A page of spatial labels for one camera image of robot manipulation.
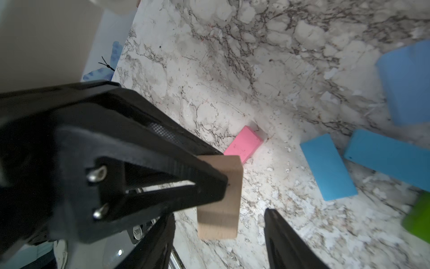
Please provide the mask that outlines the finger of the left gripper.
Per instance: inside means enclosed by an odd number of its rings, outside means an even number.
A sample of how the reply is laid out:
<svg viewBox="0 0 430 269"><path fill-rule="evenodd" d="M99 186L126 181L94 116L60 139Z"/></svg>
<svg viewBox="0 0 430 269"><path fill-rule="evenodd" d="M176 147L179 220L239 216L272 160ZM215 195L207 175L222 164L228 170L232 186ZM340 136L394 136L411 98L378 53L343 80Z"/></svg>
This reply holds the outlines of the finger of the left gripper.
<svg viewBox="0 0 430 269"><path fill-rule="evenodd" d="M193 155L221 155L219 150L183 128L133 90L117 88L103 94L100 105L136 121L152 133Z"/></svg>
<svg viewBox="0 0 430 269"><path fill-rule="evenodd" d="M225 175L114 110L80 103L50 120L54 239L93 243L225 195Z"/></svg>

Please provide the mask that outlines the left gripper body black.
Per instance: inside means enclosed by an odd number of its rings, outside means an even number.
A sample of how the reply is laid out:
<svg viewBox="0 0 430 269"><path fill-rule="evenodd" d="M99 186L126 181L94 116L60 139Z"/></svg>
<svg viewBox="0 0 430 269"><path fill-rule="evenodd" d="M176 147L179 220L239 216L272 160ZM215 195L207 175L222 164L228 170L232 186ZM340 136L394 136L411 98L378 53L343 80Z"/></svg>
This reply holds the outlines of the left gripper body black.
<svg viewBox="0 0 430 269"><path fill-rule="evenodd" d="M1 94L1 255L17 252L52 214L51 112L100 93L93 81Z"/></svg>

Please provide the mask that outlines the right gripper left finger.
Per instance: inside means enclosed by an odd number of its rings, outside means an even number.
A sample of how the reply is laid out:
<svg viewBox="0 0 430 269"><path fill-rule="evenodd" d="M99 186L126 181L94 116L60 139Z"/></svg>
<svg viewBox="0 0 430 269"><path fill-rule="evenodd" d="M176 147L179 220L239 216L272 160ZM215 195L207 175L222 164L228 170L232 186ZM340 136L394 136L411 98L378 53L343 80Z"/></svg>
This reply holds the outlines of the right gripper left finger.
<svg viewBox="0 0 430 269"><path fill-rule="evenodd" d="M175 235L173 214L162 216L116 269L166 269Z"/></svg>

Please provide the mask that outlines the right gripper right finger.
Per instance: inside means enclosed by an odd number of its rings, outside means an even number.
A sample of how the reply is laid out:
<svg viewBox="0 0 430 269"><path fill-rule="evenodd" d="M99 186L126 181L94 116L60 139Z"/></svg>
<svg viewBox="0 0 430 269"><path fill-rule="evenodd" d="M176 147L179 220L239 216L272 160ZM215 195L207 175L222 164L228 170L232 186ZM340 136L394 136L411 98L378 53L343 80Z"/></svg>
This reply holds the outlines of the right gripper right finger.
<svg viewBox="0 0 430 269"><path fill-rule="evenodd" d="M275 209L264 214L265 242L271 269L328 269Z"/></svg>

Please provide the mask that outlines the natural wood block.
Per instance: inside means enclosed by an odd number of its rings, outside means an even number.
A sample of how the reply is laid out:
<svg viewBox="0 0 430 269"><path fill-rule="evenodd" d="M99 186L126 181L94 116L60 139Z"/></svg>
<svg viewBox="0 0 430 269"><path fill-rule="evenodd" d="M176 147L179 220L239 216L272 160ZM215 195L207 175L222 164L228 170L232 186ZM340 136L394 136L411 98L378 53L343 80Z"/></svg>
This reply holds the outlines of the natural wood block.
<svg viewBox="0 0 430 269"><path fill-rule="evenodd" d="M224 174L222 200L197 207L198 236L205 241L235 239L238 233L244 168L237 155L201 155L200 160Z"/></svg>

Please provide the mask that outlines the pink block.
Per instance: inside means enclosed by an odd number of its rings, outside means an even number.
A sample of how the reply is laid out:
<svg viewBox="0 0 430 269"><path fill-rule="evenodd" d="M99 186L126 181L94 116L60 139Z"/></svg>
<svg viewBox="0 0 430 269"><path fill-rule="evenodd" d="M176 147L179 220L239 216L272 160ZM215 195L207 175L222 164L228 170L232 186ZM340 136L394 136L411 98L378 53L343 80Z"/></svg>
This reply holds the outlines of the pink block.
<svg viewBox="0 0 430 269"><path fill-rule="evenodd" d="M238 156L244 165L263 144L263 139L249 126L244 126L225 150L226 156Z"/></svg>

